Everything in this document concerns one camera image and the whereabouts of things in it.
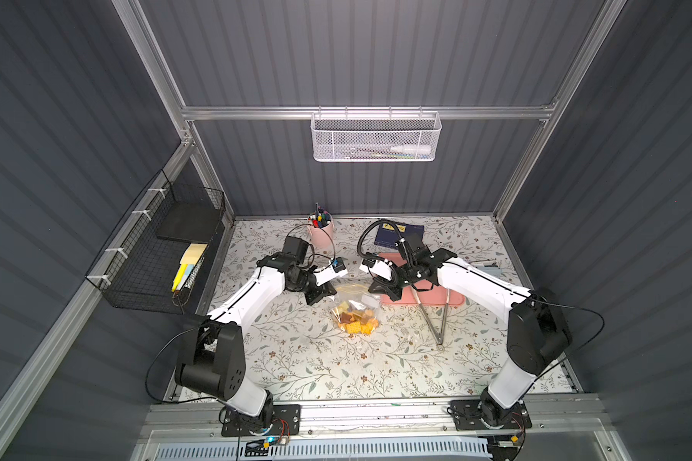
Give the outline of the clear resealable bag yellow print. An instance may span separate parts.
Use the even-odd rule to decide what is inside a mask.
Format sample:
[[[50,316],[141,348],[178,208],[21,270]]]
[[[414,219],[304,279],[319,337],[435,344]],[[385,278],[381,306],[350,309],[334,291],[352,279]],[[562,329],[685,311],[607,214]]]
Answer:
[[[363,284],[339,284],[332,295],[331,317],[350,335],[371,335],[380,326],[382,299]]]

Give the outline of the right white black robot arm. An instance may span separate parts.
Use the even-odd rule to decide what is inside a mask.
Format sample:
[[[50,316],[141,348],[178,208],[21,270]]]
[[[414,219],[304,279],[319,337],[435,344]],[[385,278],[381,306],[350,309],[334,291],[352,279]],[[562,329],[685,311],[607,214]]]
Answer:
[[[572,343],[561,307],[542,293],[486,274],[450,250],[432,251],[414,235],[396,234],[401,265],[365,251],[365,238],[359,237],[357,253],[363,259],[361,271],[372,277],[371,293],[399,301],[405,288],[430,282],[478,303],[507,327],[509,359],[478,403],[484,425],[503,428],[536,380]]]

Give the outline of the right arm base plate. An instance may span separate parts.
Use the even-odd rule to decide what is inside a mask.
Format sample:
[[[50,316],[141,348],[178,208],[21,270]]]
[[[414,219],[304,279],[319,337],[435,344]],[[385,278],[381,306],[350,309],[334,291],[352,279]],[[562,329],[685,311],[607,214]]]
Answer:
[[[532,420],[524,401],[511,408],[503,408],[497,403],[479,398],[449,401],[447,413],[454,422],[456,430],[500,430],[532,428]]]

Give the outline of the metal tongs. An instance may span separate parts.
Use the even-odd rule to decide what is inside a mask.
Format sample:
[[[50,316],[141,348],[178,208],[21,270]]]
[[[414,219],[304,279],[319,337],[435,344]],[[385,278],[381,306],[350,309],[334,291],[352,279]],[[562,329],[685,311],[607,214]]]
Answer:
[[[438,307],[438,305],[435,305],[434,307],[429,305],[426,307],[426,305],[421,302],[419,292],[413,287],[411,288],[411,294],[413,294],[417,308],[427,327],[429,328],[429,331],[434,338],[434,342],[436,342],[438,347],[442,348],[445,341],[448,313],[451,307],[451,292],[445,292],[443,307]]]

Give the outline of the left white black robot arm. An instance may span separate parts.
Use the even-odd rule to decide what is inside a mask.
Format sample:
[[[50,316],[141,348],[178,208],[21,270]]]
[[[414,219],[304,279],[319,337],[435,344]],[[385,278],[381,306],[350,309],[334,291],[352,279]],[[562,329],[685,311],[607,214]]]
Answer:
[[[219,308],[197,316],[181,335],[175,383],[224,403],[246,428],[264,431],[274,420],[272,394],[247,378],[244,336],[265,307],[284,292],[307,305],[336,295],[332,281],[347,275],[342,257],[322,267],[305,265],[309,243],[288,236],[283,249],[256,263],[252,277]]]

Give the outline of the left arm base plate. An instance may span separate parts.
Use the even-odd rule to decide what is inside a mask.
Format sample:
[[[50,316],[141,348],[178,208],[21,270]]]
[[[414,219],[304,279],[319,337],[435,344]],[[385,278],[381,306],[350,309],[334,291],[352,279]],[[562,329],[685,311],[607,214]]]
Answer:
[[[301,405],[265,405],[257,417],[226,408],[219,416],[222,437],[292,436],[299,433]]]

